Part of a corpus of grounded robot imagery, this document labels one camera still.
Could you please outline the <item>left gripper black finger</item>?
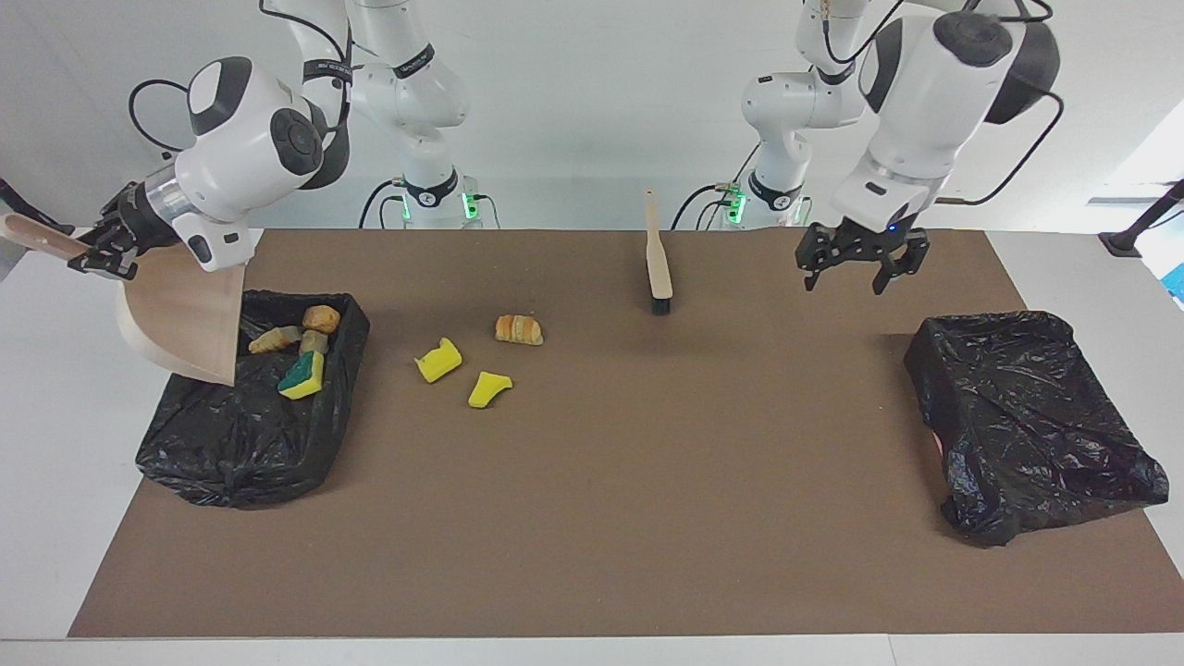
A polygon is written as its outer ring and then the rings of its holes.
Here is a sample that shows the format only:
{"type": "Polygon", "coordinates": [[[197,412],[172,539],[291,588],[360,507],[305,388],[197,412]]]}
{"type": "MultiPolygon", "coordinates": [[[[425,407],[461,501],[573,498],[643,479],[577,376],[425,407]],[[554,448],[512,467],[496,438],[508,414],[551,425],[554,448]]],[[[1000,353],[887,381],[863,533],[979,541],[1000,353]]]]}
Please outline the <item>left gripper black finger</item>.
{"type": "Polygon", "coordinates": [[[895,256],[883,248],[875,250],[880,269],[875,278],[871,278],[871,292],[875,295],[883,295],[887,287],[900,277],[915,275],[924,263],[925,256],[929,252],[929,231],[910,230],[905,235],[905,252],[895,256]]]}
{"type": "Polygon", "coordinates": [[[837,228],[807,225],[803,239],[796,246],[796,265],[805,273],[806,292],[813,292],[821,274],[837,265],[838,248],[834,244],[837,228]]]}

